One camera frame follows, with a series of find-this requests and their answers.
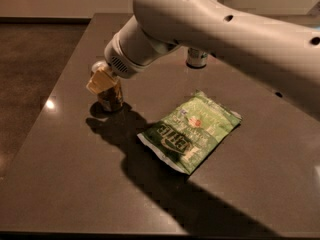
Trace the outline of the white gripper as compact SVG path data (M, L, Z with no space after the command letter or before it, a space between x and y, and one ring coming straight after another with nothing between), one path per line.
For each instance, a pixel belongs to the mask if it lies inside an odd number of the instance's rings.
M148 35L132 16L104 49L105 61L113 71L109 67L99 67L87 83L87 89L93 94L109 90L118 82L116 75L129 79L178 48L179 45Z

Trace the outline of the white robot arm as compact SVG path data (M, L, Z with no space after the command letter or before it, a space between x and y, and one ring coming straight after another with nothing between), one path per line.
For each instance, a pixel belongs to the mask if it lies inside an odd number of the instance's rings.
M234 10L217 0L133 0L133 15L104 50L130 78L185 46L203 51L320 117L320 31Z

